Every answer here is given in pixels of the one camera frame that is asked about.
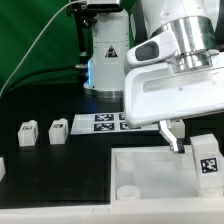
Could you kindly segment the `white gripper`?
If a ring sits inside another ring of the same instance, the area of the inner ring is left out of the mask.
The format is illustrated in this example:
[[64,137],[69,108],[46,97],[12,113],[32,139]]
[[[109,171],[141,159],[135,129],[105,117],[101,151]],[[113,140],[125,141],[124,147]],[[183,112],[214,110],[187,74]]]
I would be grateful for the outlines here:
[[198,117],[224,111],[224,54],[212,67],[174,73],[166,62],[130,71],[124,86],[124,112],[131,127],[159,122],[159,133],[174,154],[184,154],[183,141],[168,129],[168,119]]

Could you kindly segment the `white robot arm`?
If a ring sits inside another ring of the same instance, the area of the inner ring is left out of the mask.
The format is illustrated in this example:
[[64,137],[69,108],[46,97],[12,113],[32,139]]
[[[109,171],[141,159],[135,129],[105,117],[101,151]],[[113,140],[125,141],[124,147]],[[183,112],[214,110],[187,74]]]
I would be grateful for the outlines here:
[[120,0],[86,0],[96,23],[85,87],[123,94],[127,123],[157,123],[180,153],[168,119],[224,111],[224,52],[215,37],[220,2],[139,0],[138,7],[130,18]]

